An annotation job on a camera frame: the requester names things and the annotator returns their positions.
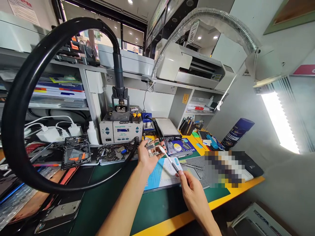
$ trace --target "fluorescent light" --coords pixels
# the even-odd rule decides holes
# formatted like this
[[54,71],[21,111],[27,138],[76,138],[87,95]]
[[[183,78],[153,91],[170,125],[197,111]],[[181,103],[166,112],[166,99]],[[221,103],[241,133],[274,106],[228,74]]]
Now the fluorescent light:
[[295,141],[293,132],[280,103],[278,94],[273,92],[262,94],[261,96],[280,141],[280,145],[291,152],[299,154],[299,147]]

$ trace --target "hand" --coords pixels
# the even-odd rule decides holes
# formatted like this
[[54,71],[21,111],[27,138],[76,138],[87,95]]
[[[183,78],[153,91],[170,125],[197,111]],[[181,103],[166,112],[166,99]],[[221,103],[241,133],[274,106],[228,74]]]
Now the hand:
[[188,210],[199,223],[205,225],[213,216],[200,181],[188,171],[180,170],[178,174]]
[[145,170],[148,171],[149,174],[151,174],[155,168],[155,166],[157,165],[158,160],[164,156],[163,153],[158,154],[156,156],[153,157],[149,157],[149,153],[147,148],[145,147],[146,143],[148,142],[148,140],[142,140],[142,142],[140,143],[139,147],[138,147],[138,166],[142,166]]

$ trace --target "white bottle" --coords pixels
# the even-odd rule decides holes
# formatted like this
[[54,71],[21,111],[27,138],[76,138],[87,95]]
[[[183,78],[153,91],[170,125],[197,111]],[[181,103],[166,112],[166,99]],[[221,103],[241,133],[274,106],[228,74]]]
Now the white bottle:
[[98,132],[97,129],[94,127],[94,122],[90,121],[89,128],[87,130],[88,137],[89,137],[89,142],[90,144],[99,144],[99,139],[98,139]]
[[209,107],[209,108],[211,107],[211,104],[213,103],[213,98],[214,98],[214,96],[211,96],[210,101],[209,101],[207,107]]
[[71,126],[68,128],[68,130],[69,130],[72,137],[83,135],[82,127],[77,126],[76,124],[71,124]]

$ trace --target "white printer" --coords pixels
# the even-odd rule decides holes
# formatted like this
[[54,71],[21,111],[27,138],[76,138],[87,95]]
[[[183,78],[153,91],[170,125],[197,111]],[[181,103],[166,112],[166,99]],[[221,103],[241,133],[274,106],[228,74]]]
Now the white printer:
[[31,52],[41,41],[48,30],[18,16],[0,11],[1,39],[0,48],[11,49],[20,52]]
[[[130,51],[120,50],[122,58],[122,69],[124,72],[130,72],[139,75],[151,75],[154,60],[144,57]],[[98,45],[99,62],[102,66],[113,69],[113,47]]]
[[[166,39],[156,47],[156,59]],[[211,57],[170,43],[157,69],[157,78],[181,84],[226,91],[234,77],[233,70]]]

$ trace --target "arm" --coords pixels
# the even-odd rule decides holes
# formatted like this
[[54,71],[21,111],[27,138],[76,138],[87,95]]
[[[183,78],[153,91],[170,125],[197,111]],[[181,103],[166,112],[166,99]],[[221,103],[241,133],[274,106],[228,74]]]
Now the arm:
[[130,235],[145,184],[157,165],[158,160],[163,156],[163,154],[159,154],[149,157],[148,150],[144,146],[147,142],[147,140],[142,141],[139,145],[138,165],[132,172],[115,205],[97,232],[97,236]]
[[188,210],[209,236],[222,236],[213,218],[201,183],[191,173],[179,171],[183,196]]

